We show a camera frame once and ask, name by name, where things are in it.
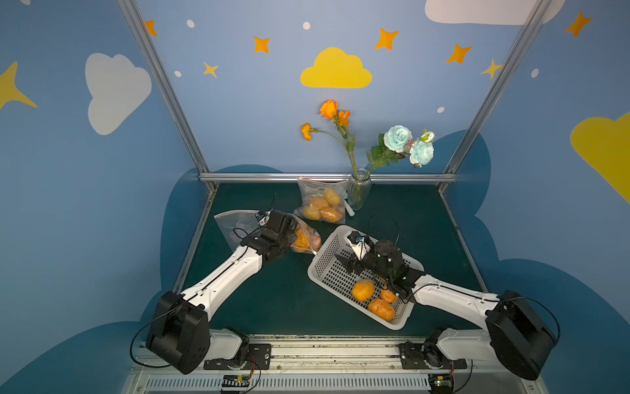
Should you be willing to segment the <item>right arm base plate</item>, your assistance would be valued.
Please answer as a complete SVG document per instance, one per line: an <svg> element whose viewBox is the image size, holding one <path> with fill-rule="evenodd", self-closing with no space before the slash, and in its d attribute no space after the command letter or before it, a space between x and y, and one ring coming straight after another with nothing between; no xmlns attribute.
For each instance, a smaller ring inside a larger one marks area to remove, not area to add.
<svg viewBox="0 0 630 394"><path fill-rule="evenodd" d="M448 369L469 367L465 359L449 360L436 345L406 341L398 345L403 369Z"/></svg>

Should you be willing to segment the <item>wrinkled orange potato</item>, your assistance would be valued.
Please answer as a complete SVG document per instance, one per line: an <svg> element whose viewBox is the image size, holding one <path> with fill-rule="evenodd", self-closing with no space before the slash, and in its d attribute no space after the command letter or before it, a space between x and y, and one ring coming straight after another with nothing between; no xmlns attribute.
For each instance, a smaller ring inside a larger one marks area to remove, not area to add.
<svg viewBox="0 0 630 394"><path fill-rule="evenodd" d="M396 311L393 306L385 300L375 299L368 305L368 310L387 322L395 318Z"/></svg>
<svg viewBox="0 0 630 394"><path fill-rule="evenodd" d="M393 304L397 300L399 300L398 296L395 295L395 293L393 293L393 292L391 292L390 290L387 290L387 289L381 290L381 299L385 300L389 304Z"/></svg>

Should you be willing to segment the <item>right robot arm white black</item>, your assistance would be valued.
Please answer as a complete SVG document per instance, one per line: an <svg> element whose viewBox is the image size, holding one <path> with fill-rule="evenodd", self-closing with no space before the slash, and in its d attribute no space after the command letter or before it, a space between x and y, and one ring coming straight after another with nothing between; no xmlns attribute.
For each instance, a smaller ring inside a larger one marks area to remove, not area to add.
<svg viewBox="0 0 630 394"><path fill-rule="evenodd" d="M349 272L367 269L399 300L444 310L475 324L489 334L498 361L522 379L537 379L559 342L560 330L549 328L530 305L532 298L509 291L476 292L443 282L406 264L402 251L390 240L373 241L352 231L345 243L354 252L352 258L340 257Z"/></svg>

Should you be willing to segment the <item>spare clear zipper bag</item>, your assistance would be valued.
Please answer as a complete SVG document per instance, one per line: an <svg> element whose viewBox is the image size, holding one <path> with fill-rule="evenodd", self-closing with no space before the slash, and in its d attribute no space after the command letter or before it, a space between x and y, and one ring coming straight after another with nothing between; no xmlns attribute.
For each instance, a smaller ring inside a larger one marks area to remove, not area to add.
<svg viewBox="0 0 630 394"><path fill-rule="evenodd" d="M292 251L300 254L317 254L322 245L320 234L301 218L295 215L292 215L292 218L296 221L296 239L290 246Z"/></svg>

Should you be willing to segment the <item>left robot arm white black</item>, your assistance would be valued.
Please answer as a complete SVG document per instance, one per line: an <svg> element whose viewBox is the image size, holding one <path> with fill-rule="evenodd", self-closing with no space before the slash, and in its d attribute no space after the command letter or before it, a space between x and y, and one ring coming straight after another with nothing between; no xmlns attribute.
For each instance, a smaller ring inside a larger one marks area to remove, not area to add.
<svg viewBox="0 0 630 394"><path fill-rule="evenodd" d="M237 359L248 339L231 330L211 330L209 323L224 301L264 264L282 256L297 240L297 218L270 211L226 261L197 284L160 297L149 322L146 348L182 374L206 360Z"/></svg>

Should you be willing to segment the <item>clear zipper bag pink zipper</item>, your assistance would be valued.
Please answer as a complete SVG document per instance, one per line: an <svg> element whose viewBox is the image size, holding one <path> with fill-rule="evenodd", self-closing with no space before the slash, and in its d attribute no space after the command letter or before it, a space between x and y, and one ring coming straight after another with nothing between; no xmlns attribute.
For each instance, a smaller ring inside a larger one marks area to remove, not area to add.
<svg viewBox="0 0 630 394"><path fill-rule="evenodd" d="M311 221L332 224L346 223L344 195L347 180L341 182L320 182L306 177L298 178L302 203L294 210L294 215Z"/></svg>

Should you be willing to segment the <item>yellow green potato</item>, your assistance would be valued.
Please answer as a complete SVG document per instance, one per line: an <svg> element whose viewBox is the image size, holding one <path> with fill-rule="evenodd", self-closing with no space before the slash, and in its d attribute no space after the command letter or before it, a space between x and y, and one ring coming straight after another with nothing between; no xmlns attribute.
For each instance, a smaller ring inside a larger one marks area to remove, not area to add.
<svg viewBox="0 0 630 394"><path fill-rule="evenodd" d="M341 204L340 195L331 188L326 188L323 192L323 196L330 206L339 206Z"/></svg>

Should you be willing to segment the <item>wrinkled orange potato bottom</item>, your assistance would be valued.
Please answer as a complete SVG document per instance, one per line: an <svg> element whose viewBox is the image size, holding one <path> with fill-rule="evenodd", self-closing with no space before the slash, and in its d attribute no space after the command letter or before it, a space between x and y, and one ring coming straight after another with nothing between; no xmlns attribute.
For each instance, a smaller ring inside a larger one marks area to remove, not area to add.
<svg viewBox="0 0 630 394"><path fill-rule="evenodd" d="M368 305L368 310L387 322L395 318L396 311L393 306L385 300L375 299Z"/></svg>

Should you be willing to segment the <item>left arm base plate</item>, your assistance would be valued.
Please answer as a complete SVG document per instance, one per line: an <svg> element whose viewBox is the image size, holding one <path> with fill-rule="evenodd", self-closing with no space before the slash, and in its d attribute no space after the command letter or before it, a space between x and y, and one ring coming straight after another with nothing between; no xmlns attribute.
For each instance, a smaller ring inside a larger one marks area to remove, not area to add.
<svg viewBox="0 0 630 394"><path fill-rule="evenodd" d="M205 370L268 370L272 355L272 345L268 343L249 343L241 348L231 359L205 360Z"/></svg>

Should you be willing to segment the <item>large orange potato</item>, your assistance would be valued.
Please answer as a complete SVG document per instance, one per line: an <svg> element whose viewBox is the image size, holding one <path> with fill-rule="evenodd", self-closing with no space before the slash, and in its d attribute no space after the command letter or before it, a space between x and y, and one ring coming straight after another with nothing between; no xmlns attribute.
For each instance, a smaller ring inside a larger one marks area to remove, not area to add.
<svg viewBox="0 0 630 394"><path fill-rule="evenodd" d="M317 210L330 207L328 201L323 197L313 197L310 200L309 205Z"/></svg>

